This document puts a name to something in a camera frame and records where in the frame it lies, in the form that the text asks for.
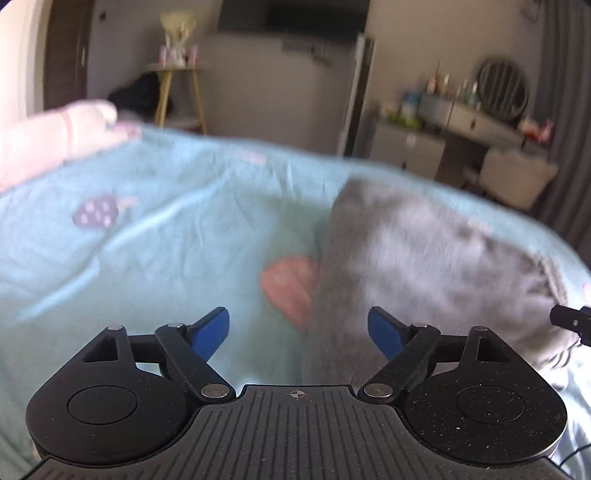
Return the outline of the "grey knit pants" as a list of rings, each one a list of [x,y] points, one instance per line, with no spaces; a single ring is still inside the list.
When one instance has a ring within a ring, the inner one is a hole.
[[[304,382],[360,387],[384,367],[386,357],[368,332],[375,307],[448,335],[488,327],[536,370],[560,369],[577,345],[573,333],[550,321],[566,297],[550,260],[495,238],[437,201],[355,179],[332,206]]]

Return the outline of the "black clothing pile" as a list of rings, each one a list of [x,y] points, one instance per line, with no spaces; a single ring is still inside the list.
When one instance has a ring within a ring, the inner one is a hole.
[[[153,119],[160,101],[160,80],[156,72],[143,73],[127,86],[107,96],[118,111],[133,112],[144,119]]]

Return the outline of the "light blue printed bedsheet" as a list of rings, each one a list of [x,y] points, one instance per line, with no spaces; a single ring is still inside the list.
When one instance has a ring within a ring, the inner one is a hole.
[[[524,215],[379,163],[148,126],[1,198],[2,477],[36,464],[31,396],[109,325],[150,333],[222,306],[230,333],[211,361],[222,376],[235,388],[300,381],[301,336],[259,274],[283,256],[322,254],[332,204],[353,177],[431,197],[551,259],[569,305],[587,303],[582,260]]]

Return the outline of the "white fluffy stool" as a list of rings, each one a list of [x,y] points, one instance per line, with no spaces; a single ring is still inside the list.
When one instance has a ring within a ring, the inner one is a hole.
[[[463,168],[462,189],[473,187],[497,203],[525,212],[534,206],[557,173],[558,166],[545,156],[493,148],[479,168]]]

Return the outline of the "white drawer cabinet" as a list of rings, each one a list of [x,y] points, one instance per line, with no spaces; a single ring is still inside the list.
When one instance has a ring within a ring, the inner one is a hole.
[[[369,159],[435,180],[445,148],[446,141],[437,135],[379,120],[370,143]]]

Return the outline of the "yellow-legged round side table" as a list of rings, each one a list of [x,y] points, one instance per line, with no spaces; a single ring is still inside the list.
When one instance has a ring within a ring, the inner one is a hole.
[[[199,84],[199,76],[207,71],[207,66],[201,63],[183,67],[149,64],[147,71],[156,73],[159,80],[154,125],[158,128],[207,135]]]

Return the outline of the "round striped vanity mirror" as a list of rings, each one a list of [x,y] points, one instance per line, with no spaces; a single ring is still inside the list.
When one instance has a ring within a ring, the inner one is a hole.
[[[516,125],[530,98],[529,81],[523,69],[509,58],[489,57],[478,70],[477,83],[484,111],[501,122]]]

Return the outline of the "pink plush toy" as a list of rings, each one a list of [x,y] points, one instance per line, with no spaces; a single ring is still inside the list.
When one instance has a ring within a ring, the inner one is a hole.
[[[138,123],[119,121],[115,106],[105,100],[77,101],[3,127],[1,191],[141,134]]]

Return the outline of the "grey curtain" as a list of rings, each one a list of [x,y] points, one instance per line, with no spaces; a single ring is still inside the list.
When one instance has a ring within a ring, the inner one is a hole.
[[[590,3],[545,1],[534,117],[553,122],[556,178],[534,209],[590,263]]]

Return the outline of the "dark brown door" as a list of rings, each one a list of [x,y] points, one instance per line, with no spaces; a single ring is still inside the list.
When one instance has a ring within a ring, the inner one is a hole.
[[[51,2],[47,29],[43,106],[53,110],[87,96],[93,0]]]

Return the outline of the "black wall television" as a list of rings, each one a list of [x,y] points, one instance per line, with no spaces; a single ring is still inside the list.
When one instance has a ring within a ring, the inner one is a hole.
[[[366,28],[370,1],[223,1],[217,27],[232,32],[356,36]]]

